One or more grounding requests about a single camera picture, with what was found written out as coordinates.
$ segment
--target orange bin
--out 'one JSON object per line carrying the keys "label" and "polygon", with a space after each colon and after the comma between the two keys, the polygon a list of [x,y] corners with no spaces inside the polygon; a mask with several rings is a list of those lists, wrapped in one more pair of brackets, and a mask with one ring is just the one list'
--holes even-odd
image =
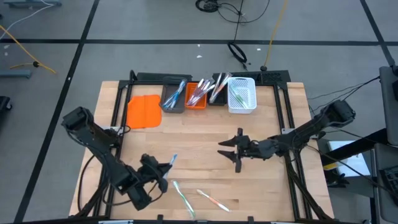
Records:
{"label": "orange bin", "polygon": [[191,110],[203,110],[206,108],[206,99],[207,99],[207,93],[200,98],[198,103],[195,106],[188,106],[187,102],[191,98],[193,91],[195,91],[195,88],[197,87],[197,83],[187,83],[187,90],[185,91],[185,108],[186,109],[191,109]]}

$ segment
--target white basket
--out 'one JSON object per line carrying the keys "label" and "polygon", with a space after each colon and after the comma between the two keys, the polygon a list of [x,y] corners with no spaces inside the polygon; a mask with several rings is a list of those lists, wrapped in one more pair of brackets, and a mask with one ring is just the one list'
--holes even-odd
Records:
{"label": "white basket", "polygon": [[[230,87],[235,86],[237,94],[242,96],[248,108],[236,100],[231,94]],[[249,114],[257,107],[256,84],[252,78],[232,77],[228,80],[228,111],[230,113]]]}

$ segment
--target black metal frame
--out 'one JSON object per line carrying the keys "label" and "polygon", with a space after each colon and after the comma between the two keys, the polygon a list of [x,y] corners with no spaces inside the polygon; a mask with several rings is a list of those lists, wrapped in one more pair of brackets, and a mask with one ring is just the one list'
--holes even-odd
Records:
{"label": "black metal frame", "polygon": [[[133,71],[130,72],[130,80],[120,80],[119,81],[119,86],[118,86],[118,92],[116,94],[116,101],[114,104],[114,110],[113,110],[113,115],[112,115],[112,120],[111,120],[111,125],[112,126],[116,126],[116,120],[118,117],[118,113],[119,113],[119,107],[120,107],[120,103],[121,103],[121,97],[122,97],[122,93],[125,87],[127,87],[127,94],[126,94],[126,98],[124,100],[124,108],[123,108],[123,116],[122,116],[122,121],[121,121],[121,126],[125,126],[126,125],[126,111],[127,111],[127,104],[129,99],[131,99],[131,93],[132,93],[132,86],[133,85],[162,85],[163,83],[161,81],[140,81],[137,79],[135,73]],[[276,105],[276,110],[277,110],[277,114],[278,114],[278,122],[279,122],[279,128],[280,131],[282,132],[282,129],[285,128],[285,123],[284,123],[284,116],[283,116],[283,112],[282,112],[282,105],[280,102],[280,95],[279,95],[279,89],[281,89],[283,91],[284,94],[284,100],[285,100],[285,106],[286,106],[286,110],[287,110],[287,118],[289,121],[289,127],[290,128],[294,128],[294,119],[293,119],[293,112],[292,112],[292,108],[290,105],[290,98],[289,98],[289,91],[287,89],[287,84],[286,82],[264,82],[263,79],[261,79],[260,83],[257,83],[256,86],[272,86],[274,89],[274,97],[275,97],[275,105]],[[116,148],[116,153],[115,156],[119,159],[120,155],[121,155],[121,148],[123,146],[123,139],[120,143],[120,146]],[[305,186],[305,177],[304,177],[304,170],[303,170],[303,166],[302,166],[302,161],[301,161],[301,157],[299,153],[295,153],[295,162],[297,165],[297,172],[298,172],[298,176],[300,177],[303,185]],[[291,158],[290,155],[286,155],[285,156],[285,163],[286,166],[291,164]],[[99,182],[101,183],[103,181],[103,175],[104,175],[104,170],[101,171],[101,178],[99,180]],[[293,180],[288,177],[289,180],[289,190],[290,190],[290,196],[291,196],[291,201],[292,201],[292,209],[293,209],[293,214],[294,214],[294,219],[297,222],[297,220],[300,220],[301,222],[304,222],[305,220],[312,220],[312,211],[311,208],[307,202],[307,200],[303,197],[303,204],[304,204],[304,211],[305,211],[305,217],[306,219],[301,219],[300,217],[300,210],[299,210],[299,202],[297,200],[297,193],[295,190],[295,184],[293,182]],[[109,188],[109,192],[108,192],[108,199],[107,201],[112,202],[113,201],[113,196],[114,196],[114,189],[113,188]],[[100,212],[100,206],[101,206],[101,200],[98,200],[98,203],[95,205],[94,207],[94,212],[93,212],[93,216],[98,216],[99,212]],[[112,207],[110,205],[106,206],[105,209],[105,216],[106,217],[110,217],[111,216],[111,209]]]}

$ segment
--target white wire basket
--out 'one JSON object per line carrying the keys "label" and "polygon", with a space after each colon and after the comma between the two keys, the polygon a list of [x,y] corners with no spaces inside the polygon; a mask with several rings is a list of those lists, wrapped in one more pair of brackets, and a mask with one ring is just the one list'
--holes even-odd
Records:
{"label": "white wire basket", "polygon": [[257,107],[256,83],[252,78],[232,77],[228,80],[228,111],[237,114],[252,113]]}

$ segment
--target wooden table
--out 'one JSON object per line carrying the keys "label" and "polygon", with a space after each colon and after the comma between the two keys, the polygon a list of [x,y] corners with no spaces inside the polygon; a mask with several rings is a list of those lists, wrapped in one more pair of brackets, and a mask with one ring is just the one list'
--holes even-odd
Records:
{"label": "wooden table", "polygon": [[[288,83],[290,104],[296,126],[310,119],[303,83]],[[95,123],[109,126],[118,90],[118,82],[103,82],[95,110]],[[134,85],[132,96],[161,95],[160,85]],[[234,172],[234,164],[217,153],[217,150],[235,150],[217,145],[231,139],[237,128],[251,139],[262,140],[280,134],[274,91],[271,86],[257,86],[257,108],[251,114],[230,114],[228,106],[207,106],[206,110],[185,110],[182,114],[162,113],[162,123],[156,128],[133,129],[124,136],[121,160],[138,169],[143,153],[155,156],[159,162],[169,162],[177,153],[168,177],[169,189],[158,201],[137,211],[131,203],[113,207],[111,218],[155,220],[163,214],[165,220],[189,220],[182,199],[171,180],[177,180],[182,192],[188,198],[199,220],[247,220],[294,221],[289,185],[283,157],[273,156],[261,159],[243,159],[242,171]],[[283,93],[280,92],[285,113]],[[118,123],[121,120],[123,103]],[[91,157],[86,149],[82,167]],[[311,149],[301,153],[307,188],[326,214],[333,216],[328,189],[323,175],[320,156]],[[98,186],[101,164],[94,159],[86,170],[82,187],[82,204],[86,203]],[[77,213],[77,187],[70,214]],[[227,213],[196,193],[201,189],[232,210]],[[303,212],[302,197],[298,189],[300,216]],[[159,195],[156,187],[152,198]],[[115,193],[114,202],[127,200],[127,195]]]}

